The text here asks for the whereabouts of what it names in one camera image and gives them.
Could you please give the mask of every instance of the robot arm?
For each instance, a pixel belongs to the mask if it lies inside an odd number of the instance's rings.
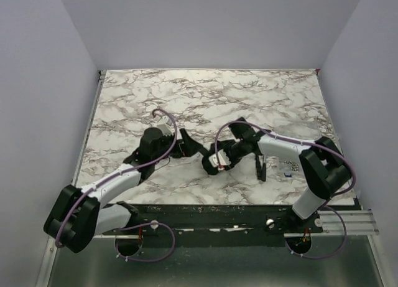
[[[218,165],[215,147],[212,144],[209,154],[202,160],[203,168],[209,174],[217,174],[223,169],[232,169],[250,153],[264,157],[277,156],[300,164],[308,188],[292,206],[293,213],[289,215],[292,225],[309,218],[352,176],[341,158],[320,149],[327,148],[326,150],[329,149],[341,155],[330,138],[322,136],[316,141],[311,141],[281,136],[269,130],[266,130],[268,134],[263,131],[255,132],[244,118],[238,119],[237,123],[231,122],[229,128],[239,141],[218,142],[221,166]]]
[[[206,154],[207,150],[189,137],[185,129],[180,129],[180,134],[182,138],[177,140],[169,156],[184,158],[197,152]],[[147,128],[144,131],[139,147],[115,171],[81,188],[73,185],[64,187],[44,224],[45,233],[55,238],[62,223],[66,222],[60,242],[78,253],[89,244],[95,234],[126,227],[137,214],[134,208],[123,202],[108,203],[148,179],[155,171],[154,164],[139,169],[135,167],[159,158],[171,147],[173,140],[169,119],[163,117],[156,128]],[[81,202],[65,221],[79,199]]]

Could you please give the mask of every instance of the metal floor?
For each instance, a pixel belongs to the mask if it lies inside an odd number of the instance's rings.
[[[314,237],[308,254],[332,252],[342,237]],[[59,250],[51,287],[382,287],[368,238],[349,237],[340,255],[304,260],[286,248],[177,248],[158,263],[116,259],[112,238],[96,238],[79,254]],[[145,249],[143,256],[166,249]]]

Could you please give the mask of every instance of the gray wall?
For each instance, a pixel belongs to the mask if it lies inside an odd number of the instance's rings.
[[[71,181],[96,67],[61,0],[0,0],[0,286],[33,286]]]
[[[361,0],[320,72],[345,154],[358,172],[398,281],[398,0]]]
[[[318,68],[359,0],[62,0],[106,68]]]

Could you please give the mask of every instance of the white marble surface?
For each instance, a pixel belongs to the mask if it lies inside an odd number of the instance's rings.
[[[179,127],[206,147],[217,129],[240,116],[280,134],[334,138],[315,72],[278,70],[112,70],[99,99],[78,186],[115,170],[155,125],[151,111],[173,113]],[[231,138],[227,129],[221,139]],[[233,170],[209,176],[201,156],[172,159],[150,180],[115,200],[146,204],[293,204],[304,191],[303,175],[286,178],[276,160],[267,182],[257,180],[254,156]],[[332,204],[352,204],[353,193]]]

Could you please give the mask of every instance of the screw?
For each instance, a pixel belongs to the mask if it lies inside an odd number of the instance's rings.
[[[267,225],[268,228],[272,229],[272,228],[275,227],[275,222],[274,222],[273,219],[267,219],[266,225]]]
[[[322,227],[322,220],[321,219],[315,219],[314,222],[315,226],[318,228]]]

